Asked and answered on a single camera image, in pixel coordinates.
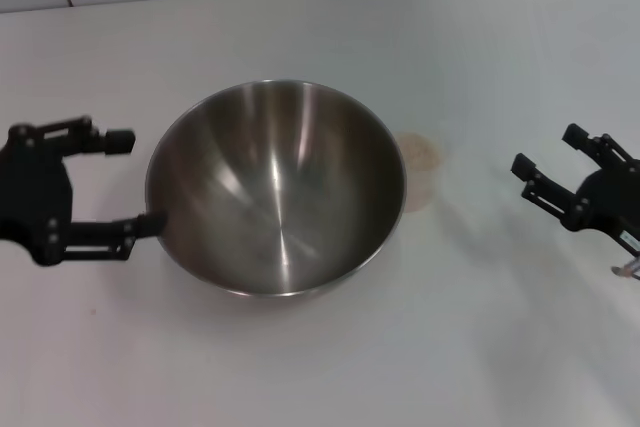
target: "bowl rim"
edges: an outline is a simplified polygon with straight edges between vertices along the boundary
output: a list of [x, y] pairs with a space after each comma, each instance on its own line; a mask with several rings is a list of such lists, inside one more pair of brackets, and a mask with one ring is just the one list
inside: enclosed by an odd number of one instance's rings
[[268, 79], [268, 80], [254, 80], [254, 81], [249, 81], [249, 82], [243, 82], [241, 84], [237, 84], [237, 85], [233, 85], [231, 87], [227, 87], [225, 89], [219, 90], [218, 92], [215, 92], [207, 97], [205, 97], [204, 99], [202, 99], [201, 101], [197, 102], [196, 104], [194, 104], [192, 107], [190, 107], [189, 109], [187, 109], [185, 112], [183, 112], [176, 120], [173, 121], [173, 123], [169, 126], [169, 128], [166, 130], [166, 132], [162, 135], [162, 137], [160, 138], [160, 140], [158, 141], [158, 144], [156, 145], [156, 147], [153, 150], [153, 154], [151, 154], [151, 158], [149, 159], [149, 165], [147, 166], [147, 173], [145, 175], [145, 181], [144, 181], [144, 197], [145, 197], [145, 206], [147, 211], [149, 210], [149, 174], [151, 172], [151, 167], [154, 163], [154, 161], [156, 160], [156, 157], [158, 156], [160, 147], [162, 147], [163, 144], [165, 144], [165, 142], [167, 142], [167, 138], [169, 137], [169, 135], [171, 134], [171, 132], [173, 132], [177, 126], [182, 122], [182, 120], [184, 120], [185, 117], [187, 117], [188, 115], [190, 115], [192, 112], [194, 112], [195, 110], [201, 108], [205, 103], [207, 103], [210, 99], [217, 97], [219, 95], [224, 94], [225, 92], [228, 92], [230, 90], [236, 90], [238, 88], [242, 88], [245, 87], [247, 85], [258, 85], [258, 84], [268, 84], [268, 83], [295, 83], [295, 84], [299, 84], [299, 85], [311, 85], [315, 88], [319, 88], [322, 90], [326, 90], [326, 91], [330, 91], [336, 94], [339, 94], [341, 96], [346, 97], [349, 101], [351, 101], [355, 106], [359, 107], [360, 109], [362, 109], [367, 115], [369, 115], [369, 117], [371, 117], [378, 126], [380, 126], [383, 131], [387, 134], [389, 140], [391, 141], [391, 145], [394, 148], [394, 151], [398, 157], [398, 160], [400, 161], [400, 168], [402, 170], [402, 200], [400, 202], [400, 206], [398, 208], [398, 213], [396, 215], [395, 221], [393, 223], [393, 225], [391, 226], [391, 229], [389, 229], [389, 233], [387, 234], [387, 236], [382, 240], [382, 242], [380, 242], [380, 245], [371, 253], [371, 255], [369, 255], [369, 257], [367, 257], [365, 260], [363, 260], [359, 265], [353, 267], [351, 270], [349, 270], [348, 272], [345, 272], [344, 274], [336, 277], [335, 279], [332, 279], [328, 282], [325, 282], [324, 284], [320, 284], [318, 286], [315, 287], [310, 287], [308, 289], [303, 289], [303, 290], [299, 290], [299, 291], [295, 291], [295, 292], [283, 292], [283, 293], [264, 293], [264, 292], [250, 292], [250, 291], [244, 291], [244, 290], [236, 290], [236, 289], [232, 289], [229, 287], [225, 287], [223, 285], [220, 285], [216, 282], [213, 282], [211, 279], [208, 279], [202, 275], [197, 274], [196, 272], [194, 272], [193, 270], [191, 270], [190, 268], [188, 268], [185, 265], [182, 265], [180, 262], [178, 262], [178, 260], [172, 255], [171, 251], [169, 250], [169, 248], [167, 247], [167, 245], [165, 244], [163, 238], [162, 238], [162, 234], [159, 235], [158, 238], [158, 242], [160, 243], [160, 245], [162, 246], [162, 248], [164, 249], [165, 253], [169, 256], [169, 258], [178, 266], [180, 266], [181, 269], [185, 270], [186, 272], [188, 272], [189, 274], [191, 274], [192, 276], [194, 276], [195, 278], [197, 278], [198, 280], [201, 280], [209, 285], [213, 285], [214, 287], [216, 287], [219, 290], [234, 294], [234, 295], [238, 295], [238, 296], [242, 296], [242, 297], [258, 297], [258, 298], [277, 298], [277, 297], [296, 297], [296, 296], [300, 296], [300, 295], [306, 295], [306, 294], [312, 294], [315, 292], [318, 292], [320, 290], [324, 290], [324, 289], [328, 289], [344, 280], [346, 280], [347, 278], [351, 277], [352, 275], [354, 275], [356, 272], [359, 272], [365, 265], [367, 265], [369, 262], [371, 262], [371, 260], [373, 260], [373, 258], [378, 255], [378, 253], [382, 250], [382, 248], [389, 242], [389, 239], [391, 239], [391, 237], [393, 236], [393, 234], [395, 233], [398, 224], [400, 223], [400, 219], [402, 218], [402, 215], [404, 213], [404, 207], [405, 207], [405, 203], [407, 200], [407, 171], [406, 171], [406, 166], [404, 163], [404, 158], [402, 156], [402, 152], [400, 151], [400, 147], [398, 145], [398, 142], [396, 141], [396, 138], [394, 137], [394, 135], [391, 133], [391, 131], [389, 130], [389, 128], [386, 126], [386, 124], [384, 122], [382, 122], [382, 120], [366, 105], [364, 105], [362, 102], [360, 102], [359, 100], [355, 99], [354, 97], [350, 96], [349, 94], [345, 94], [344, 92], [341, 92], [337, 89], [334, 89], [332, 87], [327, 87], [326, 85], [323, 84], [318, 84], [315, 82], [309, 82], [309, 81], [305, 81], [305, 80], [297, 80], [297, 79]]

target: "white table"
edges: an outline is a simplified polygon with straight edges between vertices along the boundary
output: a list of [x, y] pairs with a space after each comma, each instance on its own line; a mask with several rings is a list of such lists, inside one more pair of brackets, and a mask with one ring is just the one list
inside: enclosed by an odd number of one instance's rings
[[640, 420], [625, 252], [520, 198], [525, 152], [569, 188], [571, 122], [640, 155], [640, 0], [161, 0], [0, 16], [0, 125], [87, 113], [128, 158], [68, 162], [76, 218], [144, 210], [177, 116], [241, 82], [353, 95], [446, 152], [438, 198], [312, 298], [230, 297], [155, 240], [43, 270], [0, 249], [6, 426], [603, 426]]

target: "stainless steel bowl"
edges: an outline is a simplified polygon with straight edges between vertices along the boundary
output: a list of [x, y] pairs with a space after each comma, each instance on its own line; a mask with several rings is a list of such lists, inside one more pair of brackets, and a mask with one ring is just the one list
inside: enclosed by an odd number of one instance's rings
[[364, 105], [282, 80], [231, 87], [178, 119], [146, 195], [169, 213], [161, 242], [183, 268], [234, 293], [286, 296], [371, 260], [405, 184], [393, 137]]

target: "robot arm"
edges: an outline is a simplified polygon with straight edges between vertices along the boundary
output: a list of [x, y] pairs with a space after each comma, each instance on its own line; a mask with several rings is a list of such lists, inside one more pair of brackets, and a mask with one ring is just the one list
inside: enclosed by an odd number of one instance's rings
[[589, 138], [576, 124], [567, 128], [562, 140], [593, 159], [600, 170], [573, 194], [518, 154], [511, 171], [526, 183], [522, 197], [556, 217], [567, 230], [594, 229], [610, 236], [634, 256], [624, 267], [613, 267], [613, 273], [640, 280], [640, 160], [608, 134]]
[[135, 241], [161, 234], [164, 212], [114, 222], [73, 222], [73, 189], [63, 158], [128, 154], [135, 134], [101, 134], [89, 117], [14, 125], [0, 151], [0, 238], [21, 244], [42, 266], [66, 260], [127, 260]]

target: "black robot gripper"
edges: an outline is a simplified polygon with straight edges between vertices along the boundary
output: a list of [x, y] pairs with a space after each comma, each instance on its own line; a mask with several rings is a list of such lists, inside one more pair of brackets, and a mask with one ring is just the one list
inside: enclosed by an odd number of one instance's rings
[[556, 217], [572, 232], [599, 230], [624, 247], [634, 260], [612, 267], [621, 277], [640, 280], [640, 160], [631, 157], [608, 134], [591, 137], [571, 124], [562, 140], [590, 157], [600, 169], [575, 194], [544, 176], [523, 154], [511, 172], [526, 183], [522, 197]]
[[22, 245], [41, 266], [127, 260], [137, 239], [162, 233], [166, 213], [113, 222], [72, 221], [73, 188], [63, 159], [129, 154], [135, 140], [131, 130], [101, 134], [90, 117], [11, 127], [0, 150], [0, 238]]

